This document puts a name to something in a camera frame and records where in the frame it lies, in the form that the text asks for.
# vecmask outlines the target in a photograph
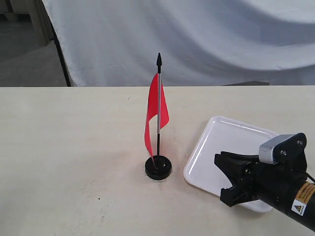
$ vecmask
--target flag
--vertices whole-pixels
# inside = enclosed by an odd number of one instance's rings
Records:
[[[144,132],[144,143],[147,147],[147,150],[151,157],[153,157],[153,151],[151,146],[151,139],[150,139],[150,120],[158,114],[158,74],[156,74],[152,80],[150,91],[149,91],[149,98],[148,98],[148,110],[147,110],[147,120],[146,120],[146,127]],[[160,114],[160,121],[162,129],[164,126],[167,125],[169,122],[168,110],[164,96],[163,85],[161,85],[161,114]]]

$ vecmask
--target black round base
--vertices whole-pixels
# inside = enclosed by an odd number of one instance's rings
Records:
[[[172,163],[165,156],[153,156],[146,161],[145,169],[148,177],[154,180],[162,180],[167,178],[172,172]]]

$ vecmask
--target yellow warning sticker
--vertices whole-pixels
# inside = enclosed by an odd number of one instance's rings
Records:
[[[296,194],[295,199],[307,204],[315,192],[315,184],[306,182]]]

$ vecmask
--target gray floor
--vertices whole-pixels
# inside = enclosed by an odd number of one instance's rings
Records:
[[[0,16],[0,87],[66,86],[55,44],[39,47],[28,17]]]

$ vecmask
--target flag stand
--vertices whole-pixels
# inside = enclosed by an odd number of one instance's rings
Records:
[[[148,177],[154,180],[167,178],[172,172],[172,163],[165,156],[159,154],[160,148],[160,130],[161,130],[161,66],[162,58],[160,53],[157,57],[157,75],[158,75],[158,113],[157,113],[157,155],[150,157],[145,164],[145,170]]]

